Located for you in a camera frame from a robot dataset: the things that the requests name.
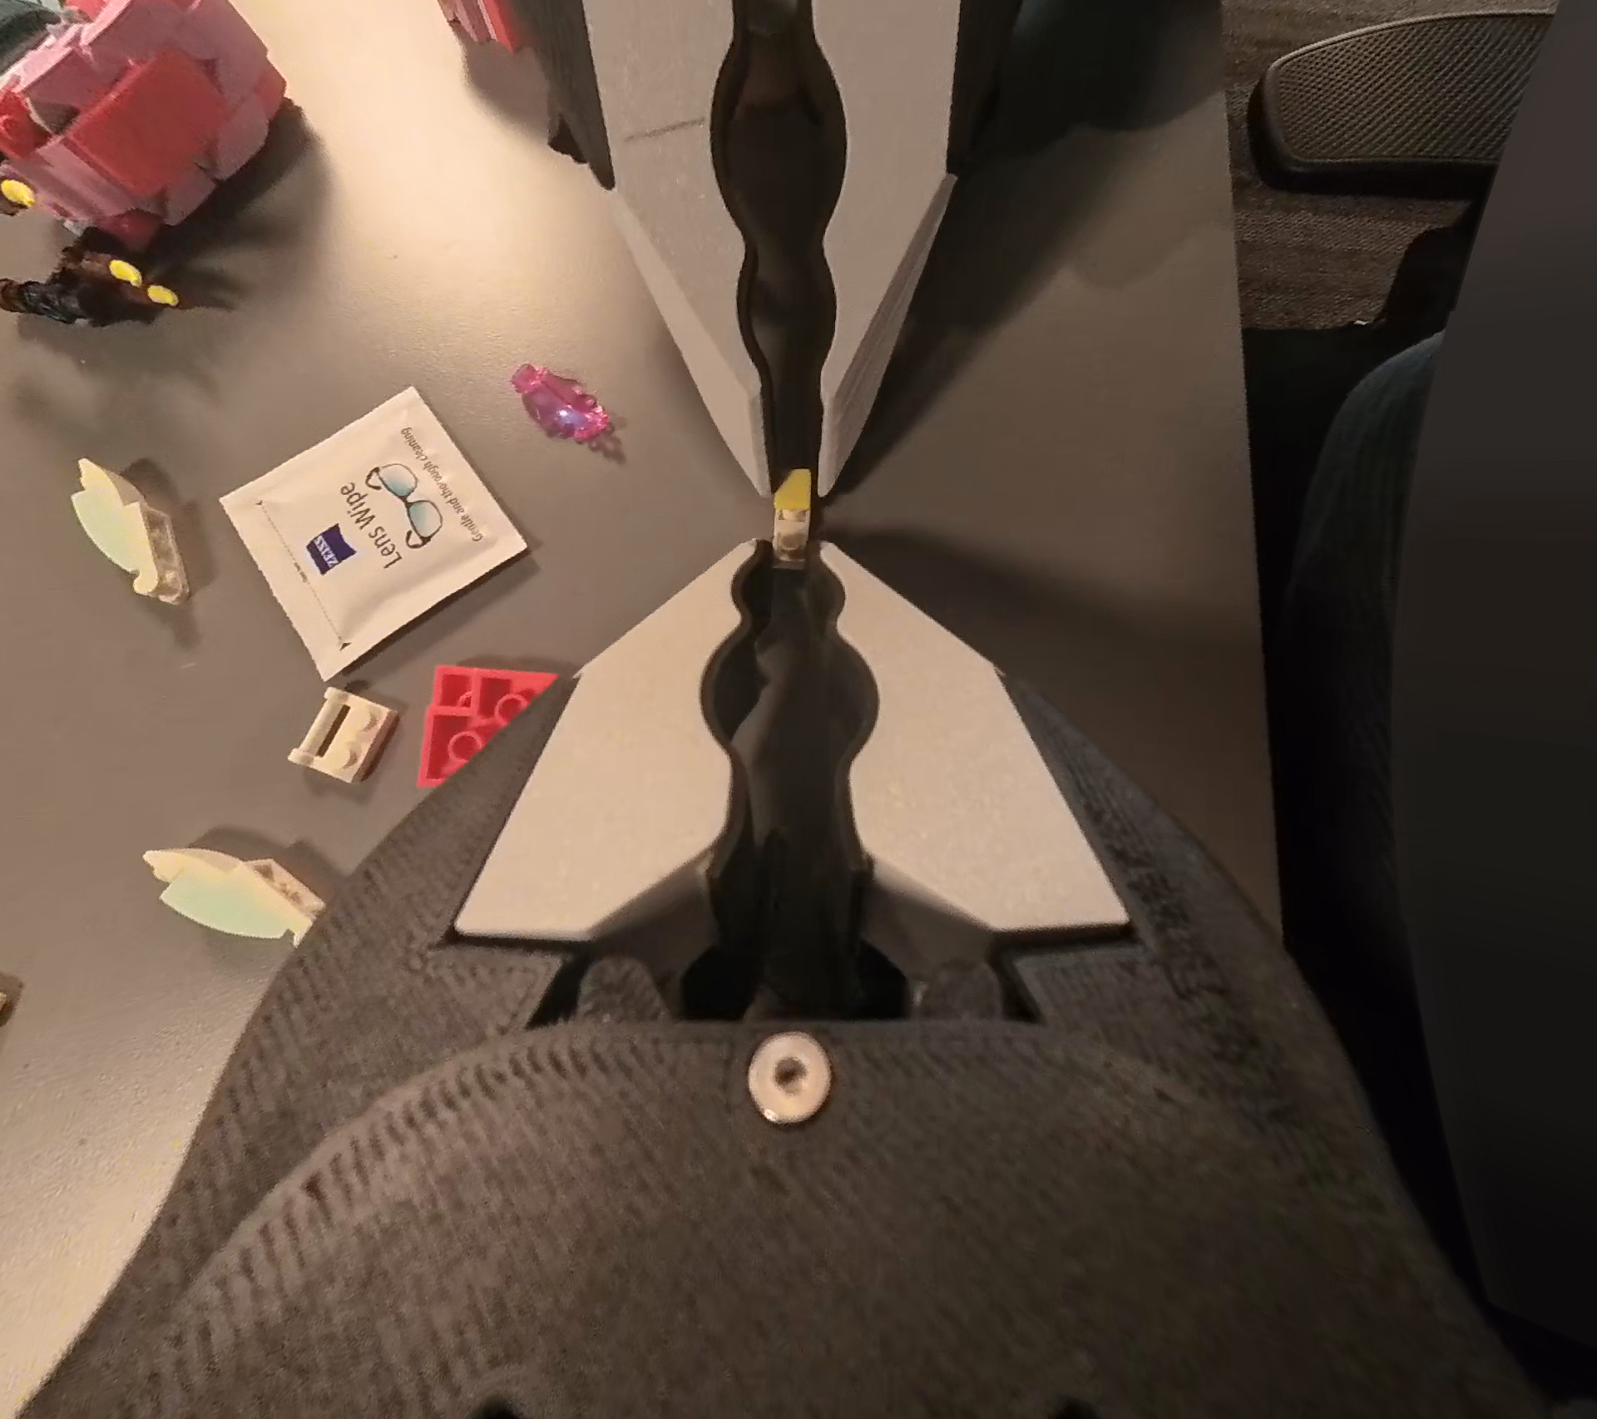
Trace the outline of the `black chair back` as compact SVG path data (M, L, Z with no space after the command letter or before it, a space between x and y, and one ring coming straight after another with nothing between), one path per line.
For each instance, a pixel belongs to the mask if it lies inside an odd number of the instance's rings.
M1487 1298L1593 1344L1593 2L1560 0L1407 514L1400 835Z

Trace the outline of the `white lens wipe packet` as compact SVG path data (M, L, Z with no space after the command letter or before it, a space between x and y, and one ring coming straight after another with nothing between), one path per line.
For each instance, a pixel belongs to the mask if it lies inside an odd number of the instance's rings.
M217 504L327 686L529 549L414 388Z

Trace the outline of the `pale wing toy piece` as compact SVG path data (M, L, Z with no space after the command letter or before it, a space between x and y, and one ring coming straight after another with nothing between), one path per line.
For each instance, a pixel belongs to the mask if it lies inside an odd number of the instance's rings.
M324 902L271 859L241 860L201 847L146 850L159 902L189 924L257 942L299 945Z
M164 606L189 599L189 576L171 518L129 481L81 458L69 506L89 544L129 578L129 591Z

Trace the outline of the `pink red toy brick model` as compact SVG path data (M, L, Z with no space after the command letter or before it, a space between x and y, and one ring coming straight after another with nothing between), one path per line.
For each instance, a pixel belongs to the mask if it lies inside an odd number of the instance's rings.
M286 95L231 0L3 0L3 213L141 252L262 150Z

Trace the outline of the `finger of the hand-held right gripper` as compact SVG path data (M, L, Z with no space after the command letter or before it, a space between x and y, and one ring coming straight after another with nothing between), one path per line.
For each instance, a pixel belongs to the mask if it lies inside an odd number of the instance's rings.
M741 25L796 0L580 0L608 148L608 208L703 408L770 493L765 380L740 315L748 247L715 165L717 94Z
M823 233L833 330L818 373L815 483L835 488L908 318L954 177L961 0L810 0L841 105L843 175Z

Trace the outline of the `beige hinge toy brick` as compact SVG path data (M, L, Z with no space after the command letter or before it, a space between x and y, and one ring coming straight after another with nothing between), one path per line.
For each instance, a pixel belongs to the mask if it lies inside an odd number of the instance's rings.
M389 706L327 686L309 729L287 751L287 764L356 786L375 767L399 719Z

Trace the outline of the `person's dark trouser leg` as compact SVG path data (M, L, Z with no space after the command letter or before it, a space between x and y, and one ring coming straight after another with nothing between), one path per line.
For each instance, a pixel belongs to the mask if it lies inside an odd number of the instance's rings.
M1369 371L1307 483L1267 662L1287 952L1335 1030L1407 1193L1477 1295L1395 879L1395 599L1435 333Z

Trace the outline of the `red toy plate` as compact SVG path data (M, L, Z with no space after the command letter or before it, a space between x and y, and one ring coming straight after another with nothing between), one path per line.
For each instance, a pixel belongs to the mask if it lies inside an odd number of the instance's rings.
M435 667L417 744L415 787L442 786L555 682L550 671Z

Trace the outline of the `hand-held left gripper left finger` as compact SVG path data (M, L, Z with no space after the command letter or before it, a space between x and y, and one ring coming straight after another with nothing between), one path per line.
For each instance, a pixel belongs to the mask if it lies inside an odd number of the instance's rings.
M457 937L693 962L715 940L710 872L733 814L712 662L770 544L731 546L575 676L454 919Z

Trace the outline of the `magenta transparent toy piece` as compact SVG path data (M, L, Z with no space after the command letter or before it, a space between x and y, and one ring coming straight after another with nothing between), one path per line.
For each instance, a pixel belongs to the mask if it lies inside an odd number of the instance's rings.
M613 428L608 410L568 375L524 363L510 373L509 388L529 420L549 438L590 446Z

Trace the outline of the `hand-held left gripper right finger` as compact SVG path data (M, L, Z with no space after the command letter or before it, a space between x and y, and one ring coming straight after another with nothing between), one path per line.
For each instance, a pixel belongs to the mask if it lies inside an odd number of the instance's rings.
M830 543L791 596L785 801L841 929L881 954L998 954L1131 917L1003 674Z

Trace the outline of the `dark toy figure yellow studs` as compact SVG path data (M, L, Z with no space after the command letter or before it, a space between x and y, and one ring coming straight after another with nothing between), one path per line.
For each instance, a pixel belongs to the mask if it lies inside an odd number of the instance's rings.
M133 262L83 245L63 250L44 278L1 280L1 310L56 326L106 328L184 306L178 291Z

